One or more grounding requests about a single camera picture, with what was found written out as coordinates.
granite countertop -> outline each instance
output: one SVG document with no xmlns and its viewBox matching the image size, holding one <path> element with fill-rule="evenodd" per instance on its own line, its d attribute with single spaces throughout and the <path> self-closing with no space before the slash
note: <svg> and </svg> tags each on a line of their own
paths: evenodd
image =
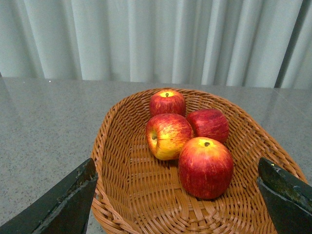
<svg viewBox="0 0 312 234">
<path fill-rule="evenodd" d="M 156 87 L 202 90 L 239 105 L 279 142 L 312 184 L 311 91 L 0 78 L 0 226 L 90 157 L 111 106 Z M 105 233 L 92 212 L 87 233 Z"/>
</svg>

